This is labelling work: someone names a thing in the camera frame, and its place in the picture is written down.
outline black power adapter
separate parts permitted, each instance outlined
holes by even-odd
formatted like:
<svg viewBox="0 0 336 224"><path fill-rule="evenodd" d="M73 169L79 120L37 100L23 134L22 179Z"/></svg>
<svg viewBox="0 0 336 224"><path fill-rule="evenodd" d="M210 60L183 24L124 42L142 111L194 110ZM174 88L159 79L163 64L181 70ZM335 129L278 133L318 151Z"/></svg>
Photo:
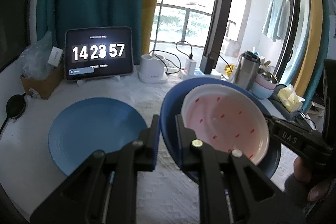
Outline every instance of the black power adapter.
<svg viewBox="0 0 336 224"><path fill-rule="evenodd" d="M215 64L215 60L212 59L211 57L202 57L201 64L199 66L199 69L201 72L203 72L205 75L209 75L212 72L213 65Z"/></svg>

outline yellow tissue package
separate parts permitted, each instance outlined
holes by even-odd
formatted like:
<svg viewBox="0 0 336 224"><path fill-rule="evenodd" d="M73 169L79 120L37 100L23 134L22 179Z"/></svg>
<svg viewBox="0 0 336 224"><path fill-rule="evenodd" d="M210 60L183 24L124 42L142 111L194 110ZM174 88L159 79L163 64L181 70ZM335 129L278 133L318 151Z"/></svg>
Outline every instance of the yellow tissue package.
<svg viewBox="0 0 336 224"><path fill-rule="evenodd" d="M302 102L300 102L292 85L280 89L278 98L290 113L298 111L302 107Z"/></svg>

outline towel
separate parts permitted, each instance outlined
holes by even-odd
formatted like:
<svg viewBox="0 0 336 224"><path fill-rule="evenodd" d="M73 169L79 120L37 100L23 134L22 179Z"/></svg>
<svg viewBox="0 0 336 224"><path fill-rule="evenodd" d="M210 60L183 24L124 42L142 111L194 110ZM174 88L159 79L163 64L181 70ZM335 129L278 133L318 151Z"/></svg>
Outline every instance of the towel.
<svg viewBox="0 0 336 224"><path fill-rule="evenodd" d="M262 33L273 42L284 39L287 12L285 11L286 0L270 0L265 25Z"/></svg>

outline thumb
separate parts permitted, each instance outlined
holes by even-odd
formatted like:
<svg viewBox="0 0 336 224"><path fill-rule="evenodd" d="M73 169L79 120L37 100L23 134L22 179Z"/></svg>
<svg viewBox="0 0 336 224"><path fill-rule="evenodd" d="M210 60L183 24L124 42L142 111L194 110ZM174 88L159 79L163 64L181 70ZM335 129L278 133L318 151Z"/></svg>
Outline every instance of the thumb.
<svg viewBox="0 0 336 224"><path fill-rule="evenodd" d="M308 194L308 201L314 202L323 198L329 191L331 179L324 180L313 187Z"/></svg>

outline plastic bag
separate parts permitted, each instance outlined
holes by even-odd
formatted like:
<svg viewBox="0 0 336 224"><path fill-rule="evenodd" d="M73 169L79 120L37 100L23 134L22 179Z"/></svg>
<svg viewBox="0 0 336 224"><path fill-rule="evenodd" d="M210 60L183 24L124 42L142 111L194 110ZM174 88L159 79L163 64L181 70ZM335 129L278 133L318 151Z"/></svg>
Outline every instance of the plastic bag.
<svg viewBox="0 0 336 224"><path fill-rule="evenodd" d="M50 31L41 40L26 47L18 58L25 78L45 80L48 77L53 70L53 66L47 63L52 47Z"/></svg>
<svg viewBox="0 0 336 224"><path fill-rule="evenodd" d="M300 98L296 95L292 84L280 89L278 98L290 113L298 111L302 108L303 104L300 102Z"/></svg>

